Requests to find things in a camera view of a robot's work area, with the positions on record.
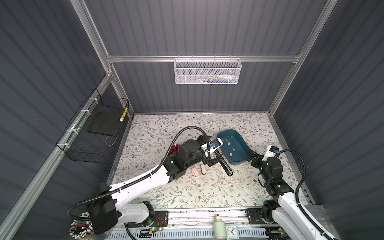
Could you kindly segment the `teal plastic tray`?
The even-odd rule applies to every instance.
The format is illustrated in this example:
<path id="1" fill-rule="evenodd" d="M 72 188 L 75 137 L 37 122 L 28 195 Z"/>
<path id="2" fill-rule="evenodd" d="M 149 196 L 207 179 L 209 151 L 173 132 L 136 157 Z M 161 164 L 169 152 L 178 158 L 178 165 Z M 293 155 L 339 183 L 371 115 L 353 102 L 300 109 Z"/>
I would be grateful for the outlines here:
<path id="1" fill-rule="evenodd" d="M 237 166 L 247 161 L 250 147 L 236 130 L 225 130 L 217 134 L 223 141 L 222 152 L 230 165 Z"/>

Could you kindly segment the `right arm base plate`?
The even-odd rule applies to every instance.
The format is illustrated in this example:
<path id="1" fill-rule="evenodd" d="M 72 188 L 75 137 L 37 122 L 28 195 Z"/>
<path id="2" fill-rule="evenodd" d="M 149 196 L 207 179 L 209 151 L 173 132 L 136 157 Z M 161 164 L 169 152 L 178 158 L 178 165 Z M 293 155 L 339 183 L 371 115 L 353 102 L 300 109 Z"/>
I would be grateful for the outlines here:
<path id="1" fill-rule="evenodd" d="M 250 225 L 272 224 L 267 222 L 262 215 L 262 208 L 247 208 L 245 209 L 246 217 Z"/>

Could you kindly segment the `black stapler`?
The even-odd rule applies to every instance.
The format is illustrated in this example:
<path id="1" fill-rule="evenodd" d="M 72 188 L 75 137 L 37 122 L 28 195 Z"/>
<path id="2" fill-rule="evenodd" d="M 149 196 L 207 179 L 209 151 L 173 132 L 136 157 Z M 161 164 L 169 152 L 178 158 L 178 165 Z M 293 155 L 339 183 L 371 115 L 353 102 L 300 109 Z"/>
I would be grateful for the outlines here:
<path id="1" fill-rule="evenodd" d="M 223 154 L 221 154 L 218 150 L 214 151 L 214 154 L 216 155 L 215 160 L 221 165 L 223 170 L 228 176 L 233 175 L 233 170 L 230 168 L 229 164 L 225 161 Z"/>

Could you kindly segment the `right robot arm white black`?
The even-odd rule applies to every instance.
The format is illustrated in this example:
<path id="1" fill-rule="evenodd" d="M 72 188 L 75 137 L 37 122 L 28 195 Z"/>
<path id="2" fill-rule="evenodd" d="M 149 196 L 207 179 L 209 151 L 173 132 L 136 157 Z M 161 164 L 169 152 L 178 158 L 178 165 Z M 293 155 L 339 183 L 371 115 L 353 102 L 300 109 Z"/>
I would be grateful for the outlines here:
<path id="1" fill-rule="evenodd" d="M 252 150 L 248 151 L 247 161 L 259 170 L 258 177 L 264 180 L 264 183 L 259 183 L 272 197 L 263 203 L 263 221 L 279 224 L 287 234 L 286 238 L 291 240 L 336 240 L 337 237 L 323 227 L 300 202 L 299 190 L 304 183 L 306 169 L 295 189 L 283 179 L 283 166 L 279 159 L 282 153 L 296 155 L 303 167 L 306 167 L 303 158 L 289 149 L 279 150 L 275 146 L 269 146 L 263 155 Z"/>

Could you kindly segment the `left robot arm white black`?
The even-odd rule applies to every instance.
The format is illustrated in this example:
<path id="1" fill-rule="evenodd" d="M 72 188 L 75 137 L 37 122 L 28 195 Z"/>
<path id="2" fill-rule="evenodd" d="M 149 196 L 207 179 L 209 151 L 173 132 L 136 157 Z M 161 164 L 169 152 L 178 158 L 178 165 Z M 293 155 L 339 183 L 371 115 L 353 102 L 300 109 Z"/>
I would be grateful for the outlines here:
<path id="1" fill-rule="evenodd" d="M 136 223 L 142 227 L 152 224 L 156 217 L 153 206 L 148 201 L 139 204 L 133 204 L 131 201 L 145 192 L 182 177 L 187 169 L 195 164 L 211 161 L 208 155 L 213 154 L 222 145 L 220 138 L 207 143 L 204 136 L 199 136 L 197 140 L 172 145 L 165 162 L 154 174 L 148 171 L 119 184 L 99 184 L 93 196 L 106 194 L 106 197 L 87 204 L 94 233 L 103 234 L 121 223 Z"/>

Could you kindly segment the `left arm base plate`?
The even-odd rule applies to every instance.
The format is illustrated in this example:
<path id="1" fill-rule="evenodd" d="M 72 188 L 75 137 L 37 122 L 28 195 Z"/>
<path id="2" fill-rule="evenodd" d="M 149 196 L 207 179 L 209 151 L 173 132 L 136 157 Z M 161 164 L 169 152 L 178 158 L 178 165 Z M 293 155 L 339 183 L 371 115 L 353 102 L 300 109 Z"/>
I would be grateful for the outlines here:
<path id="1" fill-rule="evenodd" d="M 152 227 L 167 227 L 169 220 L 169 211 L 155 211 L 155 214 L 150 214 L 149 218 L 143 223 L 128 223 L 129 228 L 152 228 Z"/>

